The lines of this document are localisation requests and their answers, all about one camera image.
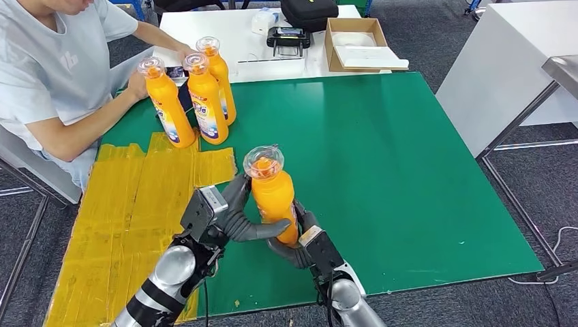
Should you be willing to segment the person's left hand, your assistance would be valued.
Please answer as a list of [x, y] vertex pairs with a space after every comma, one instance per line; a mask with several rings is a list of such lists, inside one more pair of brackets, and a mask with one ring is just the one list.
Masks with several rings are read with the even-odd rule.
[[196, 50], [192, 49], [190, 46], [182, 42], [178, 42], [174, 46], [174, 51], [177, 53], [177, 59], [179, 60], [179, 63], [184, 62], [185, 58], [188, 55], [196, 53]]

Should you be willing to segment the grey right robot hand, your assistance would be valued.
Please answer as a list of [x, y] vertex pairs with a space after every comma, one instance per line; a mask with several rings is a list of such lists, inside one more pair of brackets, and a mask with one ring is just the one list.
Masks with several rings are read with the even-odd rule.
[[[293, 205], [296, 211], [296, 218], [302, 231], [308, 231], [310, 227], [319, 225], [316, 216], [307, 210], [297, 199], [293, 200]], [[314, 265], [314, 262], [308, 252], [300, 245], [296, 247], [289, 247], [276, 238], [267, 239], [269, 249], [276, 253], [279, 257], [289, 261], [295, 268], [306, 269]]]

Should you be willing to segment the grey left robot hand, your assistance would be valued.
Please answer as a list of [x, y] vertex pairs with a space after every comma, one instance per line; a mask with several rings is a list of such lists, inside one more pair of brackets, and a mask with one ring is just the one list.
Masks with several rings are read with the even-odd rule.
[[251, 183], [250, 176], [238, 174], [222, 191], [228, 210], [217, 220], [216, 225], [235, 242], [274, 238], [291, 226], [289, 219], [257, 224], [247, 218], [244, 209], [252, 190]]

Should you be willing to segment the person's right hand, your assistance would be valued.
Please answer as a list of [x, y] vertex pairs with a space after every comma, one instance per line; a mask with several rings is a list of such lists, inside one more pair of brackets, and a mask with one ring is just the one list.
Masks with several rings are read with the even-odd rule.
[[146, 99], [149, 94], [145, 77], [138, 71], [133, 72], [127, 81], [127, 86], [123, 94], [128, 95], [133, 104]]

